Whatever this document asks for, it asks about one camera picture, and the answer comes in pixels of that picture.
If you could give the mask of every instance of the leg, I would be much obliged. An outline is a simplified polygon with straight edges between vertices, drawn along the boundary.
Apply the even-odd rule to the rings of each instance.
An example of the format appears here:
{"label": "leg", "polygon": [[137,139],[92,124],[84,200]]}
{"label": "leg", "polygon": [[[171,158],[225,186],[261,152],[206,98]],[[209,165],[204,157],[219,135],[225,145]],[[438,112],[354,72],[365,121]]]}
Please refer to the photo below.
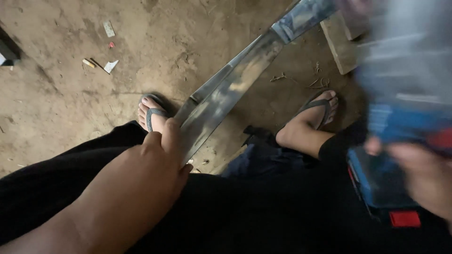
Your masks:
{"label": "leg", "polygon": [[[325,91],[313,101],[320,99],[330,100],[331,111],[326,122],[329,123],[333,120],[338,106],[336,93],[332,90]],[[317,106],[300,112],[276,134],[276,142],[282,147],[294,149],[318,159],[320,147],[334,136],[333,133],[317,130],[324,114],[325,106]]]}

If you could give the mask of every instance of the wooden plank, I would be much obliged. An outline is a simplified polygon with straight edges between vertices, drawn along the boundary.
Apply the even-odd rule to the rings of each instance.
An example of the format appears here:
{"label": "wooden plank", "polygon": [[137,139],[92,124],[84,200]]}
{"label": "wooden plank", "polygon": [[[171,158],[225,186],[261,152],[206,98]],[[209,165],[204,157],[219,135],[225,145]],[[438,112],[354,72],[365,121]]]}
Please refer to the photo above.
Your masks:
{"label": "wooden plank", "polygon": [[344,31],[344,19],[340,11],[320,22],[323,32],[330,46],[331,53],[338,66],[339,72],[344,75],[356,68],[356,45],[347,38]]}

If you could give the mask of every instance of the gray flip-flop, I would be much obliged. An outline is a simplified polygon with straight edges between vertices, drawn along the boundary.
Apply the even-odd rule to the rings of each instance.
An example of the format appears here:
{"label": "gray flip-flop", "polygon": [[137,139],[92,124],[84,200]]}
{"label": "gray flip-flop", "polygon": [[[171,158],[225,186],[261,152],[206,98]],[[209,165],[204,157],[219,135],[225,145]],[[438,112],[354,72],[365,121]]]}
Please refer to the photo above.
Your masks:
{"label": "gray flip-flop", "polygon": [[311,95],[311,96],[309,97],[309,99],[306,101],[306,103],[305,103],[305,104],[297,111],[297,113],[296,113],[289,121],[287,121],[287,122],[284,124],[284,126],[283,126],[282,128],[284,128],[284,127],[286,126],[286,124],[287,124],[288,122],[290,122],[294,117],[296,117],[299,113],[301,113],[301,112],[307,110],[308,108],[313,108],[313,107],[317,107],[317,106],[325,106],[325,113],[324,113],[324,115],[323,115],[322,122],[321,122],[320,125],[317,127],[317,129],[319,129],[320,127],[322,127],[323,125],[325,125],[325,123],[326,123],[326,121],[328,121],[328,117],[330,116],[330,113],[331,113],[330,100],[334,99],[334,98],[337,96],[337,92],[334,91],[334,92],[336,93],[336,96],[334,96],[334,97],[331,98],[331,99],[320,99],[320,100],[316,100],[316,101],[313,101],[313,100],[314,100],[315,98],[319,97],[322,93],[324,93],[324,92],[326,92],[326,91],[334,91],[334,89],[331,89],[331,88],[325,88],[325,89],[322,89],[322,90],[318,91],[317,93]]}
{"label": "gray flip-flop", "polygon": [[170,118],[172,116],[168,113],[169,107],[167,107],[165,101],[160,97],[160,95],[158,95],[156,93],[143,94],[140,98],[140,102],[142,102],[144,97],[153,99],[157,104],[159,104],[163,108],[163,110],[158,109],[158,108],[150,108],[147,110],[147,113],[146,113],[147,130],[149,132],[151,132],[152,131],[152,124],[151,124],[151,115],[152,114],[157,114],[159,116],[163,116],[166,118]]}

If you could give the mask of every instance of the dirt floor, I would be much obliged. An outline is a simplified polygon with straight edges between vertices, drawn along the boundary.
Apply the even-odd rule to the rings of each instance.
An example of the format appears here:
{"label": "dirt floor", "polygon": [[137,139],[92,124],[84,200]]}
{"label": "dirt floor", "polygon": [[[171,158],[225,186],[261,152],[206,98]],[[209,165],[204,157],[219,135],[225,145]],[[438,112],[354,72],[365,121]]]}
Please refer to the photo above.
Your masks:
{"label": "dirt floor", "polygon": [[[0,27],[23,51],[12,70],[0,68],[0,177],[136,119],[143,93],[158,91],[181,105],[291,1],[0,1]],[[103,28],[108,20],[112,38]],[[119,63],[108,75],[82,64],[90,57]],[[269,82],[282,72],[296,82]],[[215,172],[250,124],[277,130],[315,92],[306,87],[319,77],[342,97],[342,116],[328,128],[350,124],[363,108],[361,92],[339,74],[317,26],[284,48],[193,157],[195,167]]]}

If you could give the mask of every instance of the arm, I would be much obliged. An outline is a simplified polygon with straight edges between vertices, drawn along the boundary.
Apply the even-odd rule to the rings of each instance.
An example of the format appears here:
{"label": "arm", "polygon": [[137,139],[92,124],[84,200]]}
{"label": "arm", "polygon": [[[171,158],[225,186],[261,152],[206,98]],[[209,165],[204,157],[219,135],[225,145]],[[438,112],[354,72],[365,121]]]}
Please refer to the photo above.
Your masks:
{"label": "arm", "polygon": [[171,209],[192,166],[180,169],[179,126],[108,163],[71,205],[0,253],[124,253]]}

